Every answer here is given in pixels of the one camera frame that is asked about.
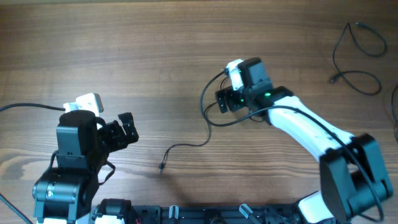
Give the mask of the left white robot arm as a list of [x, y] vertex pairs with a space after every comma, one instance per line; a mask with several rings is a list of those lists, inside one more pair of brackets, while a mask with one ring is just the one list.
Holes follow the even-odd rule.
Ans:
[[49, 218], [75, 223], [90, 212], [102, 185], [98, 174], [103, 166], [113, 166], [109, 154], [139, 139], [132, 114], [122, 113], [118, 118], [106, 123], [87, 110], [61, 115], [56, 129], [58, 149], [50, 160], [57, 166], [49, 166], [32, 189], [38, 223]]

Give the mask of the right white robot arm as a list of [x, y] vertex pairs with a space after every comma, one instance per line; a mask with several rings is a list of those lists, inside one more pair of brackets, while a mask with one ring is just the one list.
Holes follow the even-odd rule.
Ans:
[[348, 222], [392, 197], [384, 159], [372, 136], [338, 129], [286, 87], [273, 87], [258, 57], [234, 60], [223, 74], [231, 86], [215, 93], [222, 113], [247, 107], [250, 115], [289, 134], [318, 161], [320, 190], [298, 201], [304, 222]]

